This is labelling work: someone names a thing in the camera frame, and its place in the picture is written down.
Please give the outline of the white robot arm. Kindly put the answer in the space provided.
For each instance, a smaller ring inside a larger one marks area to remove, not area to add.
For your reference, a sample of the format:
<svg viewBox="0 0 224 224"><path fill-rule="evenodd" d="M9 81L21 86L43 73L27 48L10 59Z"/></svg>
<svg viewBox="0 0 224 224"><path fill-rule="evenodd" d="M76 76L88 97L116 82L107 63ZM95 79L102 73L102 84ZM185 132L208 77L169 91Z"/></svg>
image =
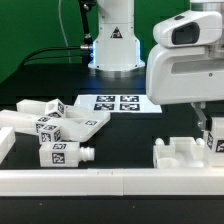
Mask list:
<svg viewBox="0 0 224 224"><path fill-rule="evenodd" d="M153 28L157 44L148 60L140 59L134 35L133 0L83 0L88 10L98 5L99 34L88 39L88 67L109 76L146 70L146 94L156 105L190 103L209 130L212 119L203 109L224 99L224 0L189 0L190 9Z"/></svg>

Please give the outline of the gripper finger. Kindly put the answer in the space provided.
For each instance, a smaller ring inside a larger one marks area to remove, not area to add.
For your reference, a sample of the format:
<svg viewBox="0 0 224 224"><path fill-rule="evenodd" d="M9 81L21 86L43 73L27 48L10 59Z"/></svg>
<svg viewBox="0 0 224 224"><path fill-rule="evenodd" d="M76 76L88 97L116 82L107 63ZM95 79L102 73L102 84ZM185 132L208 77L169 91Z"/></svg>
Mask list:
<svg viewBox="0 0 224 224"><path fill-rule="evenodd" d="M193 102L191 104L193 109L195 110L197 116L198 116L198 122L197 125L201 130L207 130L208 129L208 119L205 116L203 110L206 108L205 102Z"/></svg>

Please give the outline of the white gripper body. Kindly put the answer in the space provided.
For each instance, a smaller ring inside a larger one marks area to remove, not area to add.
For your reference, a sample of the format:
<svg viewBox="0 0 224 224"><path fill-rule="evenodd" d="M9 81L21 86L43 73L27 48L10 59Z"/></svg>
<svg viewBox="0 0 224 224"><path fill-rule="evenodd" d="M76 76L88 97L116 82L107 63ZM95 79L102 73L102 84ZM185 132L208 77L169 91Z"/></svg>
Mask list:
<svg viewBox="0 0 224 224"><path fill-rule="evenodd" d="M224 100L224 59L206 47L156 45L146 70L146 94L156 105Z"/></svg>

